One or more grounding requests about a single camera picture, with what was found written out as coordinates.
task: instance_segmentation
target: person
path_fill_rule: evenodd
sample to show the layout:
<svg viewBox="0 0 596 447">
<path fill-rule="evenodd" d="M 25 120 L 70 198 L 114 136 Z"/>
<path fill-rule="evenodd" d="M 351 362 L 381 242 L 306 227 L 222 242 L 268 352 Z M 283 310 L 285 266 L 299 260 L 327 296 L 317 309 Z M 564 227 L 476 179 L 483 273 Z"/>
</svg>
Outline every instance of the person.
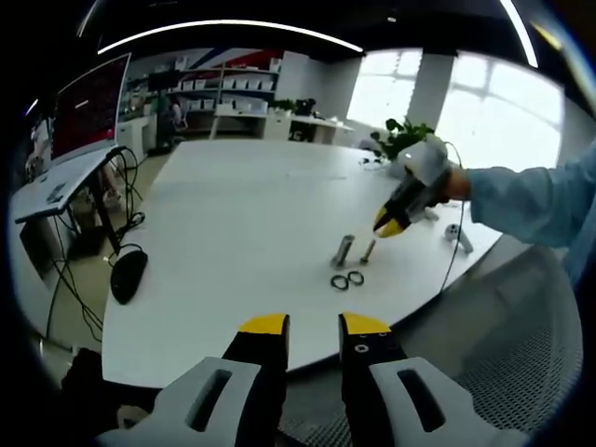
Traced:
<svg viewBox="0 0 596 447">
<path fill-rule="evenodd" d="M 521 242 L 569 249 L 562 263 L 582 325 L 582 372 L 559 417 L 539 436 L 541 442 L 557 445 L 557 434 L 564 431 L 568 436 L 570 429 L 589 429 L 588 422 L 582 421 L 586 417 L 582 405 L 588 408 L 593 404 L 588 396 L 596 396 L 596 140 L 581 157 L 555 169 L 533 168 L 516 173 L 505 168 L 455 168 L 443 194 L 469 200 L 475 223 Z"/>
<path fill-rule="evenodd" d="M 172 95 L 169 100 L 171 101 L 171 122 L 176 129 L 183 125 L 183 108 L 176 95 Z"/>
</svg>

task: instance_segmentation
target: bolt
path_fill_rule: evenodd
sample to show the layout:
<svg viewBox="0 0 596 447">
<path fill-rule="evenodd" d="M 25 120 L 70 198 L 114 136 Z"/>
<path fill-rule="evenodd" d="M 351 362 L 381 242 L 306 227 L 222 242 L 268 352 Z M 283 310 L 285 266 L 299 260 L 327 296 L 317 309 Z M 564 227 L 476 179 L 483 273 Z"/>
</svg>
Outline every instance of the bolt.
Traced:
<svg viewBox="0 0 596 447">
<path fill-rule="evenodd" d="M 344 236 L 337 253 L 332 258 L 332 266 L 334 268 L 338 270 L 344 268 L 345 258 L 347 257 L 347 253 L 350 251 L 350 247 L 352 247 L 354 239 L 355 238 L 352 235 Z"/>
<path fill-rule="evenodd" d="M 369 263 L 369 258 L 371 257 L 371 253 L 373 252 L 374 244 L 376 244 L 376 240 L 372 240 L 369 244 L 369 247 L 366 249 L 364 256 L 360 258 L 360 264 L 366 265 Z"/>
</svg>

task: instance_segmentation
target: human hand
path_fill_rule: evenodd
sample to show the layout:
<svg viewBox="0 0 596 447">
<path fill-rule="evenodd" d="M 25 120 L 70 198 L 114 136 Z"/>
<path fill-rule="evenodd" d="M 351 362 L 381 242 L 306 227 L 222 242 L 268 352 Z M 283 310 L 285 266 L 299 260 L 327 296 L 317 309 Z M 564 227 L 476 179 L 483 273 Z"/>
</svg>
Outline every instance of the human hand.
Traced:
<svg viewBox="0 0 596 447">
<path fill-rule="evenodd" d="M 442 195 L 447 200 L 468 200 L 470 193 L 470 182 L 466 171 L 461 168 L 453 167 Z"/>
</svg>

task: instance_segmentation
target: desk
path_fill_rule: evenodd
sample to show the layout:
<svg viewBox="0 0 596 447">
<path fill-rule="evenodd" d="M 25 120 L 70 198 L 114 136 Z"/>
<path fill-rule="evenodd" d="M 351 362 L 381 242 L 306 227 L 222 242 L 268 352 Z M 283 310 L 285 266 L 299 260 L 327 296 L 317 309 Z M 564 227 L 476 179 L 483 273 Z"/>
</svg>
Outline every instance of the desk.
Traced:
<svg viewBox="0 0 596 447">
<path fill-rule="evenodd" d="M 55 225 L 53 222 L 45 222 L 44 218 L 56 215 L 66 218 L 65 210 L 73 196 L 83 183 L 106 163 L 112 151 L 114 148 L 100 149 L 64 161 L 50 168 L 33 183 L 24 185 L 10 199 L 7 235 L 15 293 L 25 317 L 43 336 L 47 336 L 47 322 L 54 290 L 58 283 L 58 272 L 54 274 L 52 271 L 47 278 L 41 278 L 23 247 L 20 235 L 25 223 L 39 219 L 40 226 L 45 230 L 45 239 L 50 246 L 52 256 L 60 259 L 58 237 L 60 235 L 64 249 L 68 251 L 70 234 L 61 222 L 56 222 Z M 60 188 L 57 199 L 48 203 L 47 197 L 57 187 Z M 107 213 L 102 216 L 104 211 L 105 207 L 98 207 L 98 213 L 102 217 L 108 236 L 112 234 L 115 237 Z M 117 246 L 117 241 L 114 239 L 111 241 Z"/>
<path fill-rule="evenodd" d="M 460 209 L 438 207 L 438 222 L 378 241 L 369 265 L 357 267 L 363 286 L 330 286 L 342 237 L 356 236 L 348 260 L 357 262 L 396 186 L 359 165 L 367 154 L 300 142 L 183 142 L 142 203 L 145 222 L 125 236 L 149 263 L 128 305 L 108 297 L 104 379 L 166 386 L 205 356 L 221 356 L 249 318 L 272 312 L 291 316 L 293 370 L 337 353 L 339 313 L 396 323 L 436 296 L 454 250 L 444 230 Z M 500 236 L 471 223 L 468 211 L 464 227 L 475 250 L 458 251 L 447 284 Z"/>
<path fill-rule="evenodd" d="M 315 140 L 313 142 L 321 144 L 335 144 L 341 135 L 338 133 L 352 132 L 353 129 L 333 121 L 314 118 L 312 116 L 298 116 L 298 115 L 271 115 L 271 114 L 255 114 L 251 112 L 240 112 L 234 110 L 231 112 L 215 112 L 215 119 L 211 126 L 210 140 L 213 140 L 217 134 L 221 117 L 230 118 L 252 118 L 263 120 L 260 123 L 260 136 L 264 140 L 278 140 L 287 141 L 290 138 L 291 122 L 305 123 L 316 126 Z"/>
</svg>

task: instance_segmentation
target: monitor screen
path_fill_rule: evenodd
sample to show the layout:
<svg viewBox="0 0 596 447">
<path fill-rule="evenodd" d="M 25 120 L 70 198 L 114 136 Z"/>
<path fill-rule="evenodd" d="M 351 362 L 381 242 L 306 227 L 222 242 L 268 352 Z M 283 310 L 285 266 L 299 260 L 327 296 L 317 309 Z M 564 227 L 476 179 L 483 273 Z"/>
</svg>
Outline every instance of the monitor screen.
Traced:
<svg viewBox="0 0 596 447">
<path fill-rule="evenodd" d="M 129 55 L 106 62 L 59 92 L 52 158 L 115 139 L 120 92 L 128 63 Z"/>
</svg>

